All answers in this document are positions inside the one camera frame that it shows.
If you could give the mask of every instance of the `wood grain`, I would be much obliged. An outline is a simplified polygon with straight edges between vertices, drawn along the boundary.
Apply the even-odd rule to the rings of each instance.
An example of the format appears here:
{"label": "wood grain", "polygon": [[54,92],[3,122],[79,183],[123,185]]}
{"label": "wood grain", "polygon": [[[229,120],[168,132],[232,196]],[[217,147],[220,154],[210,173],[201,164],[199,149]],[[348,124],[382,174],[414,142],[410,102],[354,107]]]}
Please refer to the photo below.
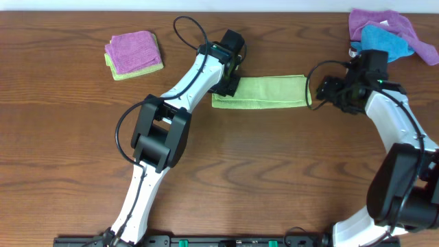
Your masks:
{"label": "wood grain", "polygon": [[[114,144],[123,111],[160,95],[195,58],[172,29],[180,13],[0,13],[0,246],[51,246],[59,235],[95,235],[119,214],[132,167]],[[227,28],[248,44],[242,76],[306,74],[321,60],[348,60],[348,14],[191,13],[211,40]],[[439,43],[439,16],[407,14],[419,37]],[[178,24],[192,44],[193,24]],[[165,68],[116,82],[104,62],[112,35],[149,30]],[[326,74],[316,71],[311,88]],[[439,70],[418,56],[389,65],[412,110],[439,140]],[[385,151],[367,117],[325,106],[220,110],[206,96],[193,113],[181,162],[165,177],[151,229],[176,235],[282,235],[291,226],[323,231],[366,202]],[[124,148],[137,114],[121,129]],[[424,231],[404,246],[435,246]]]}

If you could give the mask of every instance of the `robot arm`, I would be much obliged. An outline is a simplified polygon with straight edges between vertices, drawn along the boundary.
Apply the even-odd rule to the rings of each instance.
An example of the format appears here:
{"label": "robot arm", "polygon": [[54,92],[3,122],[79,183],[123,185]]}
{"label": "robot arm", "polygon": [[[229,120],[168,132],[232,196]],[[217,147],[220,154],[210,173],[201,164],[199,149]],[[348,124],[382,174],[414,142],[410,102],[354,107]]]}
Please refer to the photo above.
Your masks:
{"label": "robot arm", "polygon": [[[142,166],[134,166],[133,176],[121,213],[103,236],[104,245],[133,246],[147,230],[147,217],[163,176],[180,160],[185,150],[191,113],[207,92],[220,95],[235,94],[239,77],[234,74],[241,62],[238,56],[244,45],[240,34],[228,30],[221,42],[209,43],[198,48],[193,66],[171,90],[161,97],[180,97],[162,100],[149,95],[141,106],[131,147],[134,158]],[[205,56],[206,62],[201,68]],[[195,74],[202,72],[193,82]],[[154,121],[164,121],[169,130],[157,126]]]}
{"label": "robot arm", "polygon": [[[318,88],[318,99],[328,100],[344,112],[364,113],[371,118],[388,153],[369,188],[367,206],[334,225],[336,247],[368,246],[390,235],[392,224],[398,224],[393,235],[439,226],[438,166],[434,162],[438,146],[419,126],[403,88],[387,81],[386,70],[387,53],[364,51],[351,61],[344,79],[326,77]],[[400,102],[407,114],[386,95]],[[428,183],[425,188],[413,188],[399,209],[406,189],[412,186],[410,178],[416,172],[421,150],[418,133],[407,115],[422,136],[425,154],[420,179]]]}

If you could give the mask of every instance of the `pink towel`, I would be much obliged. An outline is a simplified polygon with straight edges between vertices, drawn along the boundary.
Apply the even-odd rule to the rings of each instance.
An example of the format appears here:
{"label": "pink towel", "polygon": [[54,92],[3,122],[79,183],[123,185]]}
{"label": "pink towel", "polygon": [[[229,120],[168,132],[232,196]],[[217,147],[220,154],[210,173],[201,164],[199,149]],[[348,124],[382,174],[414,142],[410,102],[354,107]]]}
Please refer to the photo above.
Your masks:
{"label": "pink towel", "polygon": [[351,40],[360,41],[361,31],[366,25],[374,25],[405,39],[409,46],[428,64],[439,63],[439,54],[433,45],[419,40],[407,17],[396,11],[367,11],[353,9],[349,15],[349,34]]}
{"label": "pink towel", "polygon": [[118,74],[138,71],[162,62],[154,37],[147,31],[113,36],[105,51]]}

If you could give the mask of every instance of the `cloth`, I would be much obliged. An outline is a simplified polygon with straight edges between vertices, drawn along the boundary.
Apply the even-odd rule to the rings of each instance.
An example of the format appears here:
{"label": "cloth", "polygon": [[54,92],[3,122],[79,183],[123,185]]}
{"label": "cloth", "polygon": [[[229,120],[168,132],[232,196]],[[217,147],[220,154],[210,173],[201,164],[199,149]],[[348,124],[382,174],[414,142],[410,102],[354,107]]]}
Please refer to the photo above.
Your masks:
{"label": "cloth", "polygon": [[349,34],[352,41],[361,40],[361,31],[367,25],[380,27],[388,32],[405,39],[409,46],[428,64],[439,63],[439,54],[433,45],[419,40],[409,19],[398,12],[352,10],[349,14]]}
{"label": "cloth", "polygon": [[306,106],[304,75],[241,78],[235,96],[212,94],[212,107],[266,109]]}
{"label": "cloth", "polygon": [[130,73],[162,62],[155,37],[148,31],[113,36],[105,45],[118,74]]}
{"label": "cloth", "polygon": [[115,80],[124,80],[124,79],[128,79],[128,78],[134,78],[140,75],[145,75],[147,73],[151,73],[154,71],[158,71],[159,69],[163,69],[163,63],[159,63],[156,65],[152,65],[149,67],[146,67],[144,69],[138,70],[138,71],[134,71],[131,73],[125,73],[125,74],[118,74],[116,72],[116,68],[114,66],[114,64],[112,63],[112,60],[110,58],[110,56],[108,54],[104,54],[105,55],[105,62],[107,64],[107,66],[110,67],[111,69],[111,73],[112,73],[112,77]]}
{"label": "cloth", "polygon": [[407,41],[374,25],[365,26],[361,31],[361,42],[351,42],[351,46],[357,53],[368,49],[386,51],[389,53],[388,62],[414,53]]}

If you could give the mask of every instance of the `green connector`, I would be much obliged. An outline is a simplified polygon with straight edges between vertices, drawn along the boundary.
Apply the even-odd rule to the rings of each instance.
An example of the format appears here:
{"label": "green connector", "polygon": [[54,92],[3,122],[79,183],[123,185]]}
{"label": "green connector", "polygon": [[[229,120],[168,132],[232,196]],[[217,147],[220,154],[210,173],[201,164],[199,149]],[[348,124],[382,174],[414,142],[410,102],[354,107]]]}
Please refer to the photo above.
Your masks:
{"label": "green connector", "polygon": [[268,247],[278,247],[277,241],[270,240],[268,242]]}
{"label": "green connector", "polygon": [[180,240],[178,242],[178,247],[188,247],[189,246],[189,242],[187,240]]}

